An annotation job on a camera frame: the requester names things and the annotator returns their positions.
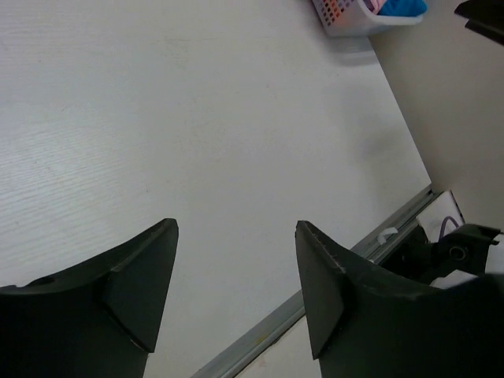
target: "black object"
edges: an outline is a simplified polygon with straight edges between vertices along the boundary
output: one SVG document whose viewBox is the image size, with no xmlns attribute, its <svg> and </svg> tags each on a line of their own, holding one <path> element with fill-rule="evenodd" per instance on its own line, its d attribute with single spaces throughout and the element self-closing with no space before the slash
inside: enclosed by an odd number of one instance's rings
<svg viewBox="0 0 504 378">
<path fill-rule="evenodd" d="M 501 276 L 442 291 L 366 261 L 305 221 L 296 250 L 313 358 L 324 378 L 504 373 Z"/>
<path fill-rule="evenodd" d="M 465 27 L 504 45 L 504 1 L 469 0 L 460 4 L 455 13 L 469 19 Z"/>
<path fill-rule="evenodd" d="M 426 243 L 423 229 L 417 227 L 382 266 L 423 284 L 455 269 L 477 276 L 485 272 L 488 248 L 497 244 L 495 237 L 500 233 L 496 228 L 463 224 L 437 243 Z"/>
<path fill-rule="evenodd" d="M 0 376 L 141 378 L 175 261 L 166 219 L 26 287 L 0 288 Z"/>
</svg>

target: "pink item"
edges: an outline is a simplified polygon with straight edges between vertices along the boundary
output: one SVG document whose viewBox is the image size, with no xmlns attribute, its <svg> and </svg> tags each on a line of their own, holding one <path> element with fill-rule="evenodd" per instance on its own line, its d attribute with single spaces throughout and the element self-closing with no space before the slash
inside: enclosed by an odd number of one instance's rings
<svg viewBox="0 0 504 378">
<path fill-rule="evenodd" d="M 368 9 L 375 14 L 378 14 L 381 7 L 384 6 L 385 2 L 387 2 L 387 0 L 364 0 L 364 3 L 367 5 Z"/>
</svg>

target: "black cable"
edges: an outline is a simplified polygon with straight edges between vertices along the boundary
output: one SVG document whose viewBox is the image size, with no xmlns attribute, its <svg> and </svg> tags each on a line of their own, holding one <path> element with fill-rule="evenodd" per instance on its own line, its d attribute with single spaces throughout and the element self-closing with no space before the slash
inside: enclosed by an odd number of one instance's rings
<svg viewBox="0 0 504 378">
<path fill-rule="evenodd" d="M 457 223 L 457 221 L 453 217 L 448 216 L 448 217 L 444 218 L 443 222 L 441 223 L 441 231 L 439 232 L 439 240 L 438 241 L 440 241 L 444 237 L 444 232 L 445 232 L 445 230 L 447 228 L 448 221 L 451 221 L 451 223 L 453 223 L 454 226 L 456 228 L 458 228 L 458 223 Z"/>
</svg>

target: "plastic basket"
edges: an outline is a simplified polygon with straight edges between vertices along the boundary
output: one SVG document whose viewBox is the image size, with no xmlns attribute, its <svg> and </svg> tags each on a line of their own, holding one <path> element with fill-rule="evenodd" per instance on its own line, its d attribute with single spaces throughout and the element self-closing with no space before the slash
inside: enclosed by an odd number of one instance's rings
<svg viewBox="0 0 504 378">
<path fill-rule="evenodd" d="M 312 0 L 331 37 L 371 35 L 394 26 L 419 24 L 423 17 L 391 17 L 372 13 L 362 0 Z"/>
</svg>

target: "blue cloth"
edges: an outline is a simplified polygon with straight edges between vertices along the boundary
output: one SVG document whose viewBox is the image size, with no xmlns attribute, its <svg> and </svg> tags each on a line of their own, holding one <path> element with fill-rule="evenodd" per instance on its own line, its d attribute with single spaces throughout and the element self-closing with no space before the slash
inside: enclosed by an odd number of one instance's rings
<svg viewBox="0 0 504 378">
<path fill-rule="evenodd" d="M 387 0 L 378 12 L 381 16 L 416 17 L 427 11 L 424 0 Z"/>
</svg>

